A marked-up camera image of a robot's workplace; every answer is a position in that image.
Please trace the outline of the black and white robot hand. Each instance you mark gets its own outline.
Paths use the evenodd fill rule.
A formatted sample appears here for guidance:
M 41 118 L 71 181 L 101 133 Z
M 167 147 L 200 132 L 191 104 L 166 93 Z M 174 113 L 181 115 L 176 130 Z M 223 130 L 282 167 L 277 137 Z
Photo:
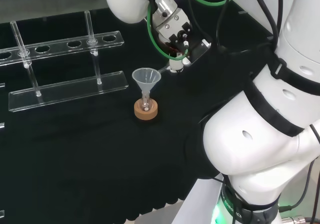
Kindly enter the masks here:
M 199 30 L 194 18 L 189 19 L 174 0 L 159 0 L 157 7 L 152 14 L 151 33 L 161 50 L 176 58 L 168 61 L 167 69 L 172 73 L 181 72 L 211 48 L 212 40 Z M 186 57 L 177 60 L 186 50 Z

